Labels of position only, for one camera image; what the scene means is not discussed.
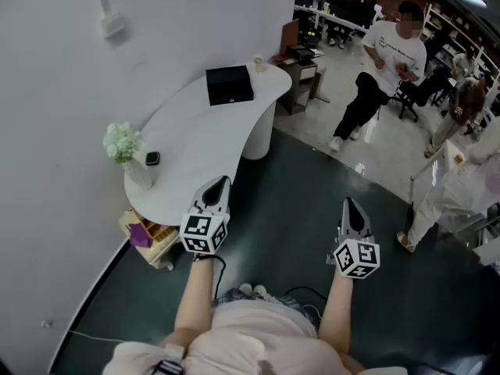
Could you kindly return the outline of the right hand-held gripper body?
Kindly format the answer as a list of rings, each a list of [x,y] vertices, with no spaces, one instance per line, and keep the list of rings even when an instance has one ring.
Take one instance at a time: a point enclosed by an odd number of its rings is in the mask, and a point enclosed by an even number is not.
[[[380,246],[371,234],[360,236],[349,231],[337,237],[326,263],[336,266],[343,277],[367,278],[380,267]]]

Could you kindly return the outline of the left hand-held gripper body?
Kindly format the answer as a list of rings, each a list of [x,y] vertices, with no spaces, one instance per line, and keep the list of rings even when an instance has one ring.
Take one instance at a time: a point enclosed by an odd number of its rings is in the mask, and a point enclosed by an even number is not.
[[[192,205],[184,213],[180,225],[180,239],[187,252],[214,255],[228,235],[230,209],[212,211]]]

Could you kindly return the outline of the black box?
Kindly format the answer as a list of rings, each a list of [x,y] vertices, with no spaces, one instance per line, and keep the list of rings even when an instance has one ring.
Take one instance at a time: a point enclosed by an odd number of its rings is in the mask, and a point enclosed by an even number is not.
[[[254,99],[251,78],[246,65],[206,70],[210,105],[247,102]]]

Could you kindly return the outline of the person's right forearm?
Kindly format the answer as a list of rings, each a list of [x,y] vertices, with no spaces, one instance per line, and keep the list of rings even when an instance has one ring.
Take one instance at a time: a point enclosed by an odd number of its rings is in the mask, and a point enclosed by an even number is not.
[[[350,349],[353,285],[353,279],[335,271],[318,330],[318,338],[337,353],[347,354]]]

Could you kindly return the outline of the yellow crate with purple box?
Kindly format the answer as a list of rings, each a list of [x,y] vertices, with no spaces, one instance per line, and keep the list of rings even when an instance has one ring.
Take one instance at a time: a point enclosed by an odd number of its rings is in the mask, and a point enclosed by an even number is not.
[[[118,219],[120,229],[130,242],[128,225],[141,223],[148,235],[152,238],[151,248],[134,247],[142,258],[157,270],[168,269],[172,271],[177,259],[177,248],[180,247],[178,232],[174,227],[154,223],[138,214],[133,208],[124,211]]]

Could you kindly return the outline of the white curved table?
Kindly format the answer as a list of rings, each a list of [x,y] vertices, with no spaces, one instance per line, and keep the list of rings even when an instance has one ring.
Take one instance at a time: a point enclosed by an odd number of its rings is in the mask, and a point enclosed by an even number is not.
[[[210,105],[205,77],[171,96],[141,130],[140,162],[148,152],[160,154],[151,168],[149,189],[129,177],[124,187],[130,205],[144,218],[178,226],[196,191],[220,177],[235,177],[244,146],[264,112],[292,85],[281,68],[267,65],[262,73],[247,65],[254,98],[246,102]]]

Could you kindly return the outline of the purple cloth bag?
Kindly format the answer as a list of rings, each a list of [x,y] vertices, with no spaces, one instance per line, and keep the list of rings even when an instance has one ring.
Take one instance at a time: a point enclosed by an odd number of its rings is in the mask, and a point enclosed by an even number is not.
[[[135,247],[151,248],[153,240],[148,235],[141,223],[131,223],[128,225],[130,231],[130,243]]]

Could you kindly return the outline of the white ribbed vase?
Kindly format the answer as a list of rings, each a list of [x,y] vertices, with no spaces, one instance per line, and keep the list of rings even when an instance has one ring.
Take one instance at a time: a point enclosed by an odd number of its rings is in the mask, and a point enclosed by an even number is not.
[[[138,187],[148,190],[153,186],[153,179],[148,169],[137,159],[132,158],[122,164],[124,173]]]

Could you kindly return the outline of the person's plaid skirt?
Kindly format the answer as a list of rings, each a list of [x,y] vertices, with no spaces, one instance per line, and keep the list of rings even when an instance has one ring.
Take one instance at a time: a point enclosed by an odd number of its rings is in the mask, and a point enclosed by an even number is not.
[[[222,305],[226,305],[230,302],[237,302],[237,301],[260,301],[260,302],[268,302],[274,305],[283,305],[286,306],[290,309],[295,310],[296,312],[302,314],[310,323],[312,323],[315,327],[319,325],[318,316],[312,316],[310,313],[308,313],[305,308],[299,304],[299,302],[295,299],[292,298],[291,296],[280,296],[280,297],[274,297],[271,294],[269,294],[269,297],[267,300],[264,300],[263,298],[260,298],[257,295],[254,295],[252,293],[251,296],[247,296],[243,293],[241,293],[238,288],[231,288],[230,290],[226,291],[223,293],[220,297],[215,298],[212,301],[212,308],[219,308]]]

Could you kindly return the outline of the white flower bouquet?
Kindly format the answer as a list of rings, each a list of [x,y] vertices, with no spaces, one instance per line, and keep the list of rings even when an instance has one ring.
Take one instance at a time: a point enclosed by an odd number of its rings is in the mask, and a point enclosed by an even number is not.
[[[110,159],[116,163],[127,163],[141,149],[143,139],[141,133],[133,129],[128,122],[110,123],[102,143]]]

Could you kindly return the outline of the person's pale pink shirt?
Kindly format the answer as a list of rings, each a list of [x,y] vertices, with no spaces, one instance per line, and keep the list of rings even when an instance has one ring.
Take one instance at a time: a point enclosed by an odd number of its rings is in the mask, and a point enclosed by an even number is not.
[[[215,308],[211,329],[187,348],[173,333],[160,345],[118,345],[102,375],[355,374],[312,323],[283,305],[237,301]]]

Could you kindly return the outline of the black office chair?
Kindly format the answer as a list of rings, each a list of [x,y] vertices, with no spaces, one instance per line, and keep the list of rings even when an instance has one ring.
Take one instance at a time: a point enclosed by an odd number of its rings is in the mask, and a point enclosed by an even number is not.
[[[409,81],[401,82],[395,96],[391,97],[391,100],[402,104],[399,119],[402,120],[404,112],[408,110],[414,115],[414,122],[417,123],[419,116],[413,106],[425,106],[431,95],[435,95],[449,84],[448,79],[450,75],[450,70],[439,67],[430,77],[426,77],[419,85]]]

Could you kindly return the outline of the grey cabinet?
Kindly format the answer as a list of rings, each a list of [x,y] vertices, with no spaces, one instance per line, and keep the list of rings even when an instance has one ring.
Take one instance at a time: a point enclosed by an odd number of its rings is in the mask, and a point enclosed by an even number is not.
[[[304,112],[310,100],[321,98],[325,67],[312,59],[302,62],[289,59],[278,67],[291,78],[291,88],[278,100],[288,115]]]

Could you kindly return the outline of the long white desk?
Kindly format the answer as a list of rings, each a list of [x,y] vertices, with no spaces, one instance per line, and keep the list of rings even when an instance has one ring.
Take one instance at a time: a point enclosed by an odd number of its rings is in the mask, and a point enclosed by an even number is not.
[[[329,20],[333,23],[342,25],[343,27],[347,27],[351,30],[356,30],[358,32],[366,33],[368,29],[366,27],[360,26],[358,24],[355,24],[353,22],[350,22],[348,20],[344,20],[338,16],[335,16],[334,14],[330,14],[318,9],[314,8],[309,8],[305,6],[300,6],[300,5],[294,5],[294,11],[303,11],[307,12],[311,15],[314,16],[314,28],[317,29],[321,23],[324,23],[325,20]]]

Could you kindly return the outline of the white ribbed counter pedestal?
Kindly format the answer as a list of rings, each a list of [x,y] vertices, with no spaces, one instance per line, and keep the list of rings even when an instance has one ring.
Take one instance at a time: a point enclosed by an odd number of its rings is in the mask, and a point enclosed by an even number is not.
[[[270,149],[270,139],[273,129],[273,118],[276,102],[271,104],[260,116],[245,143],[242,157],[249,160],[260,160]]]

